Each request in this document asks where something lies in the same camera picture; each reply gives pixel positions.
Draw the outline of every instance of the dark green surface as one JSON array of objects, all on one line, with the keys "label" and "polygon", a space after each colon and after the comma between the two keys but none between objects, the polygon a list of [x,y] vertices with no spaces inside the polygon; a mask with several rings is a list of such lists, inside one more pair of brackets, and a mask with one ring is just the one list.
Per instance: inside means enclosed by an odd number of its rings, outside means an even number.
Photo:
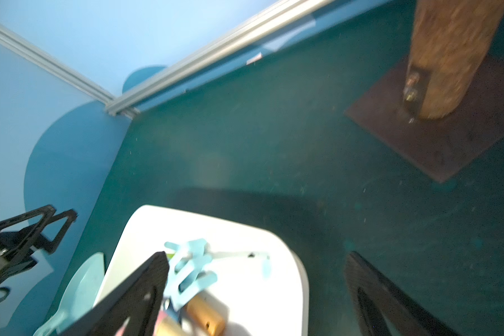
[{"label": "dark green surface", "polygon": [[135,118],[61,291],[153,204],[280,236],[308,273],[310,335],[359,334],[351,250],[458,332],[504,335],[504,139],[438,185],[343,116],[408,52],[413,9],[388,4]]}]

